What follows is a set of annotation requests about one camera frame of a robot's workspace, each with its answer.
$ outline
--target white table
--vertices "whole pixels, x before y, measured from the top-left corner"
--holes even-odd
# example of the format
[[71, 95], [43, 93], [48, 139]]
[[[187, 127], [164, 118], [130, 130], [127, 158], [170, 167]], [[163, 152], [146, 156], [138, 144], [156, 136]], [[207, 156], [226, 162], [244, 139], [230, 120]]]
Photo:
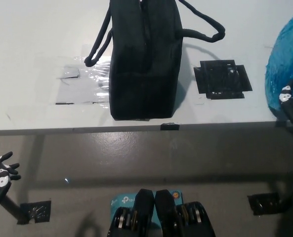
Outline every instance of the white table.
[[[87, 56], [104, 20], [108, 0], [0, 0], [0, 135], [182, 129], [202, 125], [274, 125], [264, 93], [265, 66], [278, 33], [293, 17], [289, 0], [189, 0], [220, 22], [217, 43], [184, 40], [174, 116], [150, 121], [114, 121], [99, 104], [55, 105], [57, 68]], [[178, 3], [184, 28], [212, 36], [214, 29]], [[111, 55], [112, 44], [105, 55]], [[198, 93], [193, 67], [201, 60], [243, 64], [253, 91], [245, 99], [209, 100]]]

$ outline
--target black handbag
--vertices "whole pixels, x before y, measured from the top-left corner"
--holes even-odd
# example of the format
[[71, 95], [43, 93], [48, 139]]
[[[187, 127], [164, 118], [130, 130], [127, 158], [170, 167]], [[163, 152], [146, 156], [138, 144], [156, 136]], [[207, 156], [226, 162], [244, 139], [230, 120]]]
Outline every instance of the black handbag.
[[[109, 101], [114, 119], [162, 119], [173, 115], [182, 40], [196, 38], [216, 42], [224, 27], [179, 0], [218, 33], [212, 38], [183, 29], [175, 0], [110, 0], [110, 6], [90, 55], [94, 66], [113, 38]], [[112, 18], [112, 29], [94, 59]]]

